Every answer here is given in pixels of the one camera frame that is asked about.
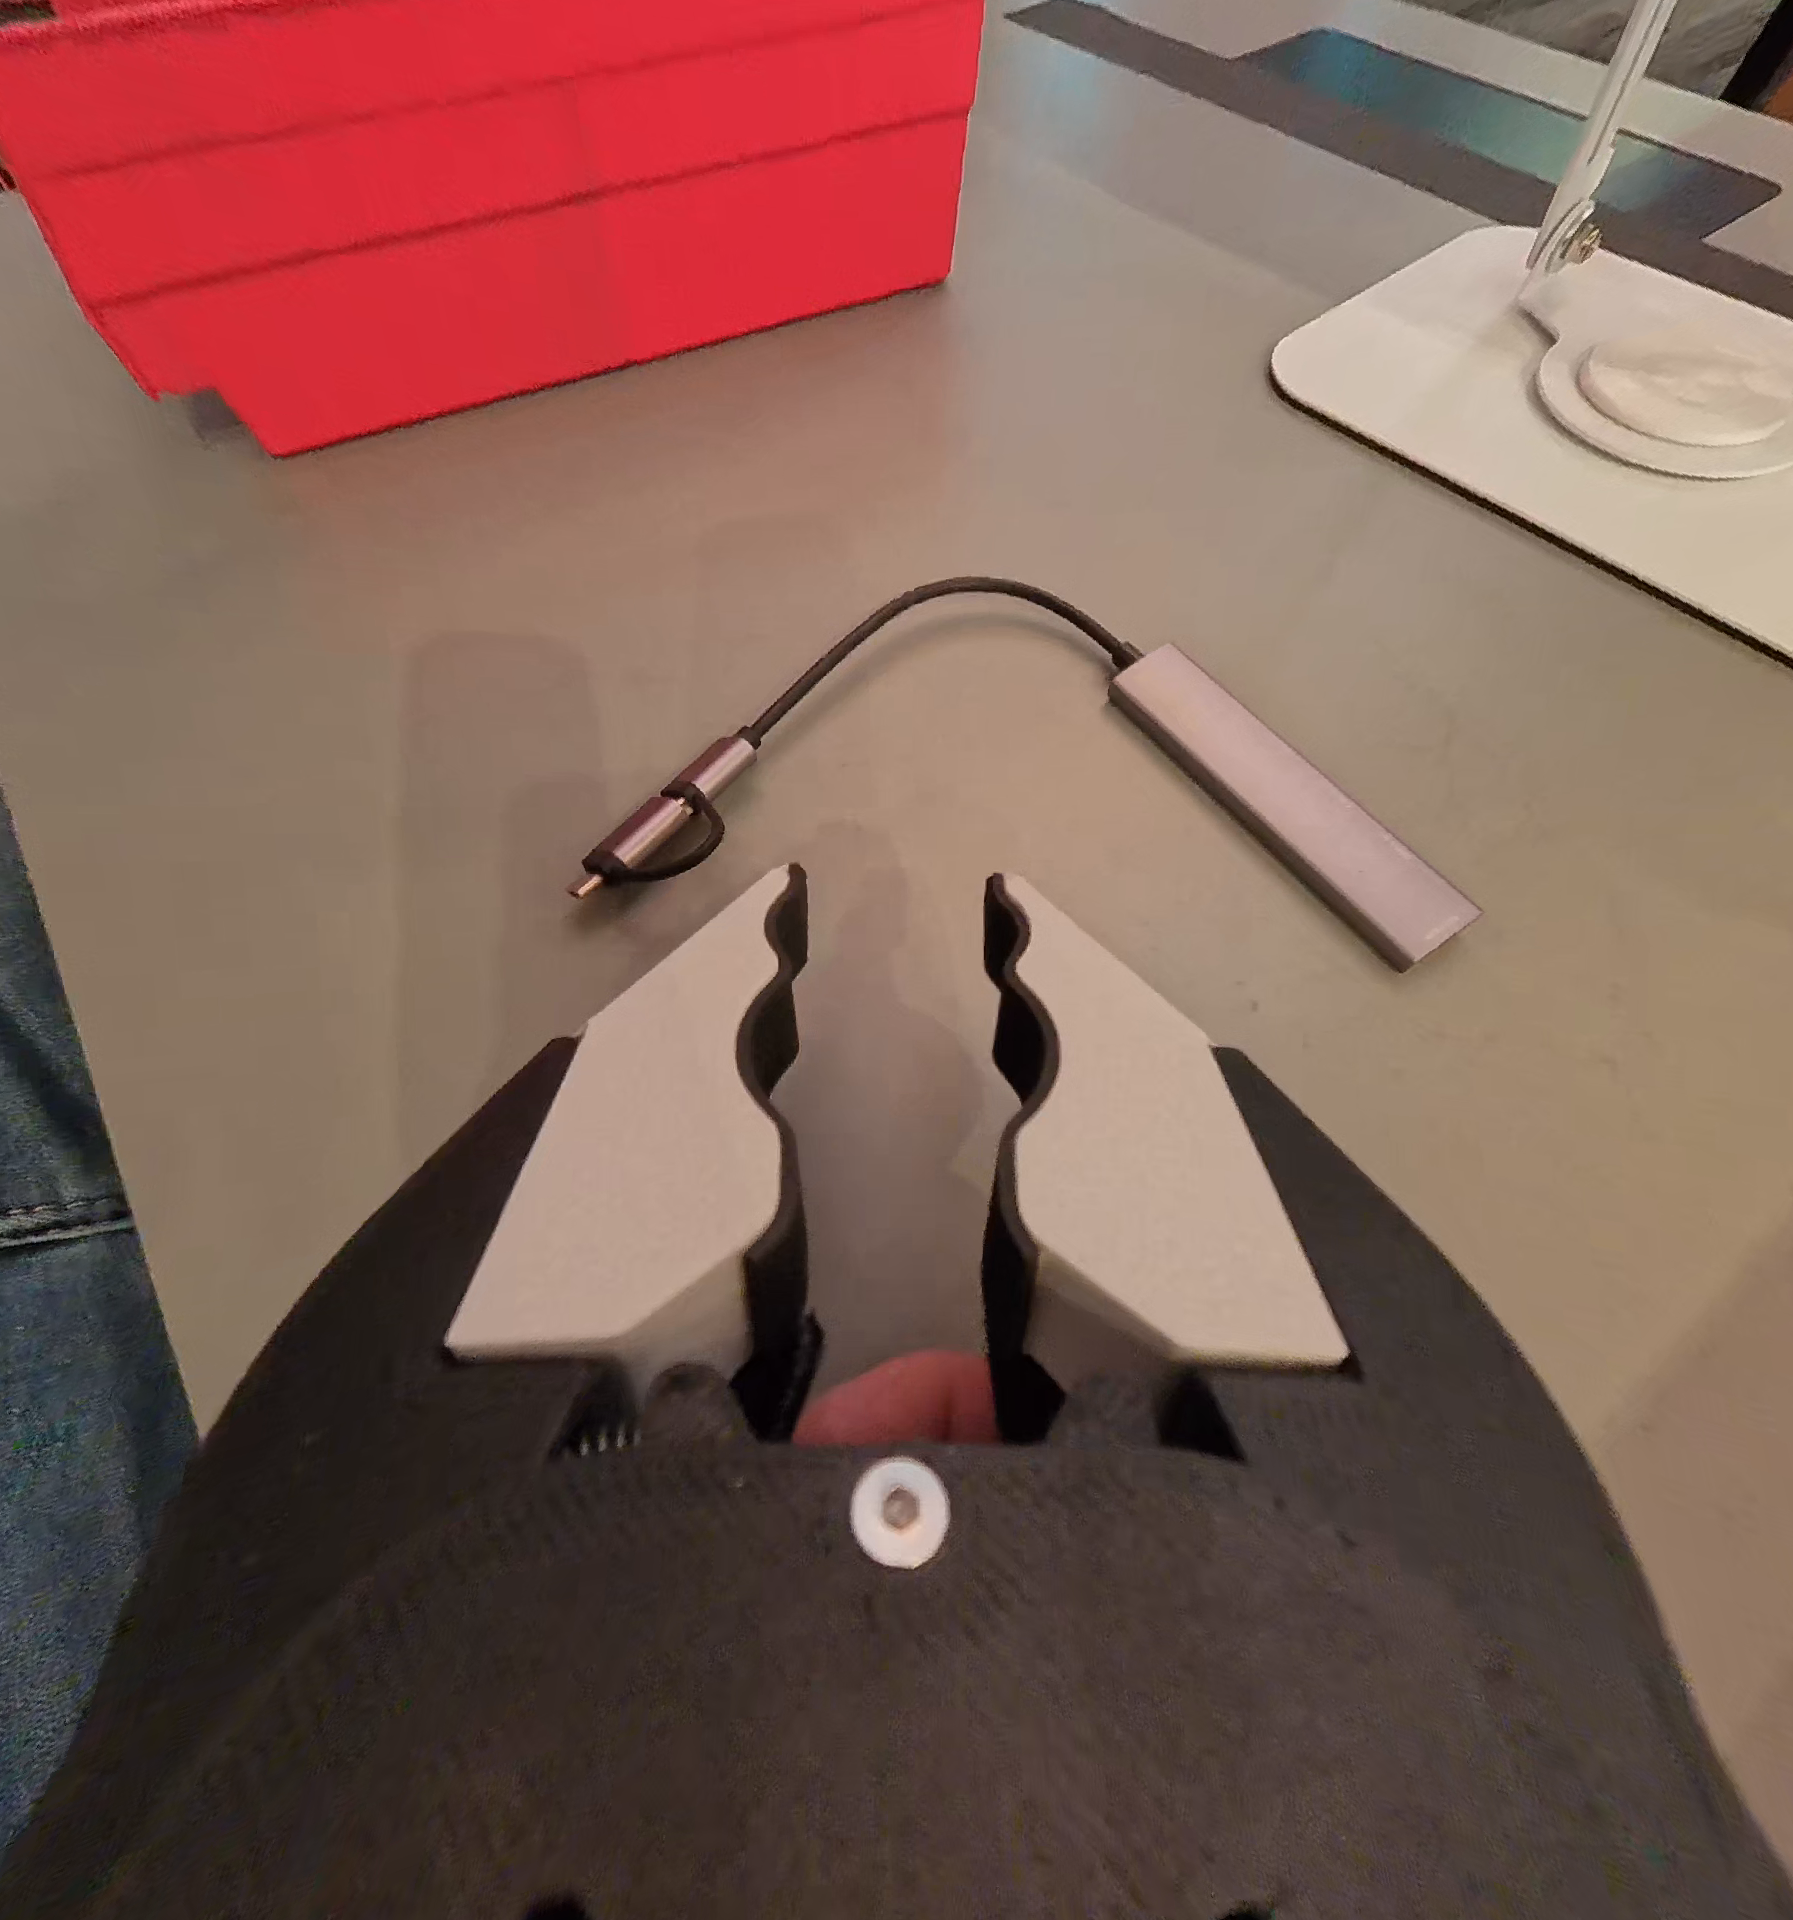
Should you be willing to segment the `white metal stand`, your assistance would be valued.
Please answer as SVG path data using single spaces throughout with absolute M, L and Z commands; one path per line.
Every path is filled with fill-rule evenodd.
M 1271 349 L 1295 410 L 1793 666 L 1793 285 L 1602 186 L 1671 4 L 1635 4 L 1533 227 L 1475 227 Z

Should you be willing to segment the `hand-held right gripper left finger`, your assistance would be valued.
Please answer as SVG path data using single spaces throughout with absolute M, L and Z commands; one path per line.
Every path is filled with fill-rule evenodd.
M 573 1358 L 646 1394 L 718 1373 L 741 1410 L 814 1377 L 807 1224 L 773 1093 L 795 1063 L 807 877 L 767 872 L 597 1012 L 448 1330 L 461 1362 Z

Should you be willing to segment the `grey usb hub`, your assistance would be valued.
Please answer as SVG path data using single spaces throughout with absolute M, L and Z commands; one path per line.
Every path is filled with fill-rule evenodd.
M 582 857 L 567 899 L 582 905 L 631 887 L 671 882 L 725 841 L 718 800 L 855 653 L 911 613 L 938 604 L 1011 604 L 1096 650 L 1105 701 L 1217 803 L 1283 872 L 1304 882 L 1392 972 L 1411 972 L 1475 926 L 1480 906 L 1353 803 L 1290 744 L 1256 719 L 1183 650 L 1140 650 L 1065 596 L 996 577 L 952 577 L 889 596 L 753 719 L 712 736 L 676 777 Z

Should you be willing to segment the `person's jeans leg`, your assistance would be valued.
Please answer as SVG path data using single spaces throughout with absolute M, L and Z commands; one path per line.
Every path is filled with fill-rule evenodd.
M 0 1862 L 85 1713 L 194 1416 L 0 793 Z

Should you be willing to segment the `red plastic bin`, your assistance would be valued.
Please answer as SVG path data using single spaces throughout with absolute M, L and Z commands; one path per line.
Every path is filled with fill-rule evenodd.
M 943 285 L 982 4 L 49 4 L 0 159 L 152 401 L 294 458 Z

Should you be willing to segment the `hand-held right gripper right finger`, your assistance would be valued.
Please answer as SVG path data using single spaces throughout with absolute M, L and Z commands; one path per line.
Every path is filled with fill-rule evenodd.
M 1325 1300 L 1213 1042 L 1017 874 L 982 902 L 994 1069 L 1017 1097 L 979 1292 L 996 1416 L 1084 1382 L 1332 1376 Z

